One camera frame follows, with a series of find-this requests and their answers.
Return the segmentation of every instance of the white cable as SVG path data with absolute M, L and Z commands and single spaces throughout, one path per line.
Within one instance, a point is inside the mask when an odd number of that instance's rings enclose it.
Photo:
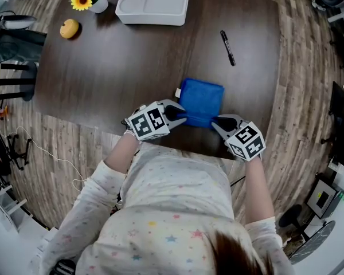
M 73 163 L 71 163 L 69 160 L 59 159 L 59 158 L 55 157 L 54 155 L 52 155 L 49 151 L 46 151 L 45 149 L 41 148 L 38 144 L 36 144 L 36 142 L 33 140 L 33 138 L 31 137 L 31 135 L 28 133 L 28 131 L 27 131 L 23 126 L 19 126 L 15 131 L 9 133 L 8 135 L 11 135 L 12 133 L 18 134 L 18 129 L 20 129 L 20 128 L 23 128 L 23 129 L 24 129 L 24 131 L 27 133 L 28 137 L 29 137 L 30 139 L 32 139 L 32 142 L 36 145 L 37 148 L 39 148 L 40 150 L 46 152 L 46 153 L 49 154 L 50 156 L 54 157 L 57 161 L 68 162 L 68 163 L 70 163 L 71 166 L 74 167 L 74 169 L 75 169 L 76 172 L 79 174 L 79 176 L 80 176 L 81 179 L 73 179 L 72 185 L 73 185 L 73 187 L 74 187 L 77 191 L 81 191 L 81 190 L 78 190 L 78 189 L 76 188 L 76 186 L 74 185 L 74 181 L 85 182 L 86 180 L 84 180 L 83 176 L 80 174 L 80 172 L 79 172 L 78 169 L 74 166 Z

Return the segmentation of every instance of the blue towel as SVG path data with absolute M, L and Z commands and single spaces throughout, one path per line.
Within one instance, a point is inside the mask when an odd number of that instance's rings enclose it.
M 179 104 L 186 109 L 186 125 L 213 128 L 212 118 L 220 114 L 224 87 L 186 78 L 181 85 Z

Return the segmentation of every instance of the table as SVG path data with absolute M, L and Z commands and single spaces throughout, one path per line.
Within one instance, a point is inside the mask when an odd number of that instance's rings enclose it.
M 321 244 L 329 237 L 332 230 L 335 227 L 335 221 L 330 221 L 326 223 L 319 231 L 317 231 L 311 238 L 309 238 L 298 250 L 295 251 L 293 255 L 290 256 L 289 260 L 292 265 L 299 263 L 300 261 L 307 258 L 316 249 L 320 247 Z
M 181 27 L 124 25 L 118 0 L 100 14 L 75 11 L 62 0 L 50 23 L 34 95 L 36 109 L 73 123 L 122 134 L 135 108 L 174 99 L 185 77 L 221 84 L 222 113 L 254 121 L 265 135 L 279 63 L 278 7 L 272 0 L 189 0 Z M 81 33 L 60 37 L 62 23 Z M 225 30 L 236 66 L 228 60 Z M 156 140 L 163 146 L 231 158 L 214 131 L 180 126 Z

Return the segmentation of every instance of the black marker pen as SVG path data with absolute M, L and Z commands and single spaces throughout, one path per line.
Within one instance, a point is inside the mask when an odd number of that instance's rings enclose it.
M 220 34 L 221 34 L 222 39 L 224 41 L 225 48 L 227 49 L 227 52 L 228 52 L 229 62 L 231 64 L 231 66 L 235 66 L 236 62 L 233 58 L 233 54 L 232 54 L 232 51 L 231 51 L 230 46 L 229 46 L 227 35 L 225 34 L 225 32 L 223 30 L 220 31 Z

